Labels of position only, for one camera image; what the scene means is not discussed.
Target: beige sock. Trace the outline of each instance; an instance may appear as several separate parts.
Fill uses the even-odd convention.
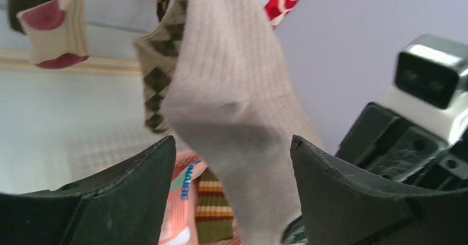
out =
[[[186,7],[187,0],[175,0],[157,29],[134,41],[143,73],[145,125],[157,134],[169,131],[159,108],[169,90],[176,68],[185,26]]]
[[[218,176],[243,244],[280,244],[301,215],[293,134],[323,144],[259,0],[189,0],[161,112]]]
[[[89,57],[83,0],[51,0],[18,13],[29,38],[30,60],[42,68],[65,68]]]

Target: pink sock toe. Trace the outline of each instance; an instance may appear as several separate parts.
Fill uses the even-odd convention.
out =
[[[54,30],[60,27],[67,17],[67,12],[59,7],[59,0],[46,2],[21,16],[21,19],[36,30]]]
[[[60,68],[71,67],[75,64],[86,61],[88,58],[89,56],[78,56],[72,53],[66,53],[56,59],[46,60],[36,64],[36,66],[56,70]]]

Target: gray wall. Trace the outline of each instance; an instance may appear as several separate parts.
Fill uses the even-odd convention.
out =
[[[389,86],[399,50],[433,33],[468,43],[468,0],[302,0],[276,29],[328,151]]]

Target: wall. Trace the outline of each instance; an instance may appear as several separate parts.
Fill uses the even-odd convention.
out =
[[[275,30],[292,80],[328,150],[391,83],[395,55],[423,33],[468,42],[467,0],[302,0]],[[27,49],[0,14],[0,47]],[[132,59],[139,33],[88,27],[93,56]],[[0,191],[70,180],[76,134],[141,127],[138,77],[0,71]],[[51,180],[51,171],[57,172]]]

